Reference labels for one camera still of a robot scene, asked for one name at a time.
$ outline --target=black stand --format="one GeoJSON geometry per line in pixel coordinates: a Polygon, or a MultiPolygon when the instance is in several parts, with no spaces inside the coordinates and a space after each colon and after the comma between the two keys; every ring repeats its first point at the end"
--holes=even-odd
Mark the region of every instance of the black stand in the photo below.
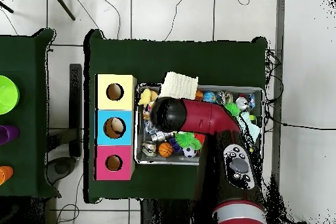
{"type": "MultiPolygon", "coordinates": [[[[66,4],[63,2],[63,0],[57,0],[60,5],[62,6],[62,8],[66,11],[66,13],[68,13],[68,15],[70,16],[70,18],[75,21],[76,18],[75,16],[71,13],[71,11],[68,9],[68,7],[66,6],[66,4]]],[[[0,2],[0,7],[3,7],[6,11],[9,11],[10,13],[14,13],[14,11],[12,9],[10,9],[8,6],[6,6],[4,3],[0,2]]]]}
{"type": "Polygon", "coordinates": [[[48,134],[48,152],[69,143],[70,156],[81,156],[81,71],[80,64],[70,65],[69,128],[48,134]]]}

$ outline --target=green tablecloth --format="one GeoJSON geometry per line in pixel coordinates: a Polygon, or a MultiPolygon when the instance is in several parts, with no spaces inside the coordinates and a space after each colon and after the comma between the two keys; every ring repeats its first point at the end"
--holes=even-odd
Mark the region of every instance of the green tablecloth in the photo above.
{"type": "Polygon", "coordinates": [[[0,196],[54,196],[44,177],[47,150],[47,89],[45,57],[54,31],[32,37],[0,35],[0,74],[18,86],[20,101],[0,115],[1,125],[17,125],[19,138],[0,146],[0,166],[11,166],[13,176],[0,186],[0,196]]]}
{"type": "Polygon", "coordinates": [[[85,192],[97,198],[192,199],[197,166],[137,164],[130,181],[94,181],[94,87],[95,74],[131,74],[138,83],[162,83],[166,72],[199,77],[200,85],[265,86],[264,39],[251,42],[181,42],[107,40],[100,31],[85,38],[85,82],[90,102],[85,102],[85,128],[89,127],[89,149],[85,145],[85,192]]]}

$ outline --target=table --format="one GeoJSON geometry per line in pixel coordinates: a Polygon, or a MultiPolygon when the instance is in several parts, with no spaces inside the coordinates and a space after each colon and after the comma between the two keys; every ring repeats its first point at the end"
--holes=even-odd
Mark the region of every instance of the table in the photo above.
{"type": "Polygon", "coordinates": [[[130,181],[94,181],[95,74],[131,74],[138,83],[163,83],[166,72],[199,77],[200,85],[265,87],[266,39],[235,41],[145,41],[85,37],[84,199],[193,199],[197,166],[137,164],[130,181]]]}

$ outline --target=orange ball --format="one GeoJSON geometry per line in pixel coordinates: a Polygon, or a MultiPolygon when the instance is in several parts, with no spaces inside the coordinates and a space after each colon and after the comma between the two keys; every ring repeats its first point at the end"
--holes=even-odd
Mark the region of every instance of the orange ball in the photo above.
{"type": "Polygon", "coordinates": [[[159,146],[159,154],[164,158],[168,158],[173,154],[173,146],[170,143],[164,142],[159,146]]]}

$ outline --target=circular hole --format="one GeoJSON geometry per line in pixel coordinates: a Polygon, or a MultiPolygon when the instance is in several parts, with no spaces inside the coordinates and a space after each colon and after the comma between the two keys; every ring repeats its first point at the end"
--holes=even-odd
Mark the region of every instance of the circular hole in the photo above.
{"type": "Polygon", "coordinates": [[[119,84],[113,83],[109,84],[108,88],[106,89],[106,96],[111,101],[118,101],[123,97],[123,88],[119,84]]]}
{"type": "Polygon", "coordinates": [[[123,160],[120,156],[113,154],[106,159],[105,165],[110,171],[118,171],[123,166],[123,160]]]}
{"type": "Polygon", "coordinates": [[[104,133],[111,139],[120,138],[125,131],[125,122],[120,118],[107,119],[104,124],[104,133]]]}

